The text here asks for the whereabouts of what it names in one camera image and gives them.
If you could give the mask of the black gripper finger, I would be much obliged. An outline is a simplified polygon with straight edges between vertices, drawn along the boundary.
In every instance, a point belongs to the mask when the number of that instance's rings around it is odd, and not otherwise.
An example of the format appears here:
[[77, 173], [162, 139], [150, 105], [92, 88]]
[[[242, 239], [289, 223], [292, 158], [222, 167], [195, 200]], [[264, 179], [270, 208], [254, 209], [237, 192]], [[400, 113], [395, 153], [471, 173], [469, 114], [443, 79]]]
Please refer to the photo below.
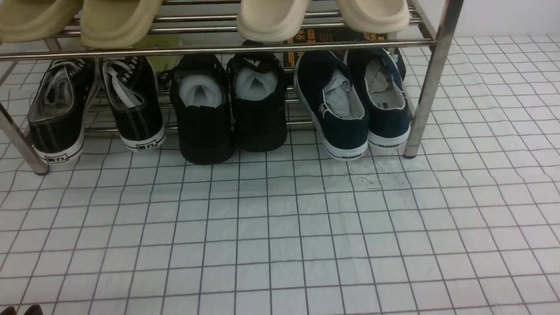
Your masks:
[[44, 315], [42, 308], [39, 304], [30, 305], [23, 315]]

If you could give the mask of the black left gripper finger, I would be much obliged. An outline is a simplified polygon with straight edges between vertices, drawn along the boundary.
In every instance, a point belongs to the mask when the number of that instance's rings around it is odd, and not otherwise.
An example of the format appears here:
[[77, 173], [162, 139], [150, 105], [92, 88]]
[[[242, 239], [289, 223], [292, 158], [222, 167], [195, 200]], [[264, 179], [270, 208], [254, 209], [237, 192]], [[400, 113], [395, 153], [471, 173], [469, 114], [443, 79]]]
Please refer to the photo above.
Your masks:
[[6, 307], [6, 309], [0, 312], [0, 315], [17, 315], [15, 307]]

